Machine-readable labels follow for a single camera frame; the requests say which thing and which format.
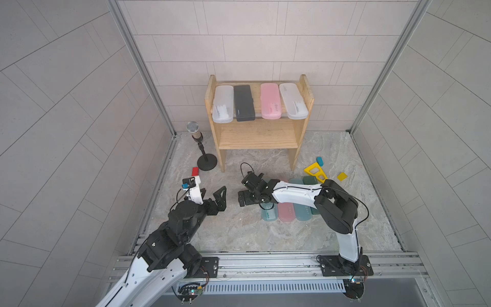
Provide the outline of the dark green pencil case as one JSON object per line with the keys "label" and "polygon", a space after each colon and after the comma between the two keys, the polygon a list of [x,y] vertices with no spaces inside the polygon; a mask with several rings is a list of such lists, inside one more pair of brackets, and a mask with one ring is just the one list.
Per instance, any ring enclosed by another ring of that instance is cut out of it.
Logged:
{"label": "dark green pencil case", "polygon": [[[303,183],[305,185],[315,185],[315,184],[318,184],[318,180],[316,177],[308,175],[308,176],[303,177]],[[319,215],[320,214],[319,211],[315,207],[311,207],[310,210],[311,210],[312,215]]]}

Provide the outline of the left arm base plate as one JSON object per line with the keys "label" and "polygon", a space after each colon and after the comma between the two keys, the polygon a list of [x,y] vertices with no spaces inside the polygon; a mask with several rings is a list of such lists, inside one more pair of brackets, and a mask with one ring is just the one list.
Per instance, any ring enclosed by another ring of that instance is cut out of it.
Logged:
{"label": "left arm base plate", "polygon": [[219,257],[204,257],[188,268],[186,278],[216,278],[219,268]]}

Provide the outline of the light blue pencil case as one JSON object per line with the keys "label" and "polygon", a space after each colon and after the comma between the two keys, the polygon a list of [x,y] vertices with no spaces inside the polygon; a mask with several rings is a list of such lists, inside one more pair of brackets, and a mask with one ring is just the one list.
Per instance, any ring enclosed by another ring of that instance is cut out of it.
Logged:
{"label": "light blue pencil case", "polygon": [[[290,183],[304,184],[302,179],[290,179]],[[311,207],[293,203],[295,216],[298,221],[309,221],[312,218]]]}

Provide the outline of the pink pencil case shelf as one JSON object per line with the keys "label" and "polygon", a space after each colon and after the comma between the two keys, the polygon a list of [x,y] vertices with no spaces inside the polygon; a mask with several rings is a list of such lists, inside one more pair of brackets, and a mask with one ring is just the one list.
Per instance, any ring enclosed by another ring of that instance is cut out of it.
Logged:
{"label": "pink pencil case shelf", "polygon": [[266,120],[278,120],[282,115],[279,86],[276,83],[263,83],[260,86],[261,115]]}
{"label": "pink pencil case shelf", "polygon": [[284,223],[292,222],[296,219],[295,209],[293,203],[290,201],[290,198],[285,196],[280,197],[280,203],[278,203],[278,217],[280,221]]}

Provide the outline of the teal pencil case with label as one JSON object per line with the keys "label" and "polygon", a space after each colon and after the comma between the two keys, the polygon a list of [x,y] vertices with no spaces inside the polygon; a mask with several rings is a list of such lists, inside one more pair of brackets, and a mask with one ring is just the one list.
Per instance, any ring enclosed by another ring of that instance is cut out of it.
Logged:
{"label": "teal pencil case with label", "polygon": [[261,217],[264,221],[276,221],[278,219],[278,211],[274,203],[262,203],[260,208]]}

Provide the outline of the clear white pencil case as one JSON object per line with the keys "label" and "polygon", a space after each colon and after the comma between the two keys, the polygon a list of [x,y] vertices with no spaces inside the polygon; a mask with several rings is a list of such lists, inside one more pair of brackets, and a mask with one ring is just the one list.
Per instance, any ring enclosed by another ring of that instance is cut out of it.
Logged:
{"label": "clear white pencil case", "polygon": [[294,83],[282,83],[279,85],[279,90],[287,117],[292,120],[306,119],[309,111],[297,85]]}
{"label": "clear white pencil case", "polygon": [[213,100],[212,120],[217,124],[233,121],[234,88],[230,85],[217,86]]}

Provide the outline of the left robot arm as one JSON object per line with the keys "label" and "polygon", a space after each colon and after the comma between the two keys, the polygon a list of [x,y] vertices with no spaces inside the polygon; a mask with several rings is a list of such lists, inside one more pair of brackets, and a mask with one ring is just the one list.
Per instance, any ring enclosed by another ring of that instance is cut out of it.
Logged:
{"label": "left robot arm", "polygon": [[168,220],[152,232],[138,249],[128,270],[98,303],[99,306],[152,306],[168,289],[181,302],[192,303],[217,277],[219,259],[203,257],[191,239],[208,216],[226,209],[226,187],[213,198],[206,190],[188,189],[172,207]]}

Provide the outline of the left circuit board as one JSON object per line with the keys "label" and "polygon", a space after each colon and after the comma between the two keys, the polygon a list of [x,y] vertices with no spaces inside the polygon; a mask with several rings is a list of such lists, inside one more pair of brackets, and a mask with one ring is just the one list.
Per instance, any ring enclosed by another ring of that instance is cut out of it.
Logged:
{"label": "left circuit board", "polygon": [[203,294],[204,287],[197,282],[186,283],[180,286],[175,292],[177,298],[180,300],[181,304],[189,303],[192,304],[195,299]]}

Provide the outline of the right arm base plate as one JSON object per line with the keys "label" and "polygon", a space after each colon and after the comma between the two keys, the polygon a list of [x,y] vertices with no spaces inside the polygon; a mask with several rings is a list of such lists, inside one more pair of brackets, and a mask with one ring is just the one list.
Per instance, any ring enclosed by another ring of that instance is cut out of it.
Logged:
{"label": "right arm base plate", "polygon": [[366,255],[359,256],[357,262],[350,262],[339,255],[317,255],[322,275],[329,276],[373,276],[373,269]]}

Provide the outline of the black pencil case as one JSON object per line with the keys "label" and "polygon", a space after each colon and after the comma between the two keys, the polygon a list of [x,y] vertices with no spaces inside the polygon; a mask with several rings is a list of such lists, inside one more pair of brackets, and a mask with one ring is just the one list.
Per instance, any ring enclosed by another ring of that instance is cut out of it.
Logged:
{"label": "black pencil case", "polygon": [[236,120],[238,122],[254,121],[254,100],[249,85],[237,85],[234,89],[234,104]]}

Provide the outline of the aluminium mounting rail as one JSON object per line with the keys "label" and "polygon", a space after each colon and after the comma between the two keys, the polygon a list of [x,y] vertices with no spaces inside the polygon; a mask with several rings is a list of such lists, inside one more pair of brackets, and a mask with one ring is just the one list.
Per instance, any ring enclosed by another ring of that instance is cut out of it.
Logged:
{"label": "aluminium mounting rail", "polygon": [[[132,259],[145,240],[139,240],[132,256],[117,258],[108,282],[111,286],[128,270]],[[324,277],[317,255],[333,255],[331,252],[201,252],[203,257],[219,257],[217,277],[212,278],[208,292],[279,292],[285,290],[312,292],[345,292],[343,280],[364,284],[370,280],[416,279],[428,277],[420,256],[414,252],[376,251],[365,254],[372,265],[373,276]]]}

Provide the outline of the yellow triangle block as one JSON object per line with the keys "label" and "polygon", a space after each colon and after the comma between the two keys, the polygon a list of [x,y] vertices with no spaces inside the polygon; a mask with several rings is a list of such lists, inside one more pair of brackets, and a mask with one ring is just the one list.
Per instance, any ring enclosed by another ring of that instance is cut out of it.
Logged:
{"label": "yellow triangle block", "polygon": [[319,165],[317,162],[314,162],[313,164],[306,167],[304,169],[304,172],[310,176],[314,176],[320,183],[324,183],[327,180],[326,173],[323,171],[321,165]]}

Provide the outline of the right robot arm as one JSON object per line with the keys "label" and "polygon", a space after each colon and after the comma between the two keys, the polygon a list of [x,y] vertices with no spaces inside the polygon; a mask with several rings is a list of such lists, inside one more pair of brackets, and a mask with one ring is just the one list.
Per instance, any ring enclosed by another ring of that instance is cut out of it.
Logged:
{"label": "right robot arm", "polygon": [[304,185],[271,179],[249,172],[238,192],[239,205],[263,205],[264,203],[296,203],[317,209],[327,226],[336,232],[341,262],[354,264],[361,257],[356,226],[359,203],[333,180],[322,184]]}

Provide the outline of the pink pencil case top shelf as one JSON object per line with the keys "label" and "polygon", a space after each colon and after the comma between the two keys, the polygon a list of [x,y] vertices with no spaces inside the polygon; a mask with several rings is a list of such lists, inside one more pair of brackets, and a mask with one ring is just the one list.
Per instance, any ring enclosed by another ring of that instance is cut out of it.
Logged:
{"label": "pink pencil case top shelf", "polygon": [[260,86],[261,115],[266,120],[278,120],[282,115],[279,86],[276,83],[263,83]]}

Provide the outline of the right circuit board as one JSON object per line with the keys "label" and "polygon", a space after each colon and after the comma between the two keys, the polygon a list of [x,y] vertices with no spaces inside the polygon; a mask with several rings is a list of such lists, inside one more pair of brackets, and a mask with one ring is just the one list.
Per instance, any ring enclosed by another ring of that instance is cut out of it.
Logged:
{"label": "right circuit board", "polygon": [[345,292],[343,293],[345,297],[351,300],[360,301],[364,294],[364,283],[354,280],[343,280],[345,287]]}

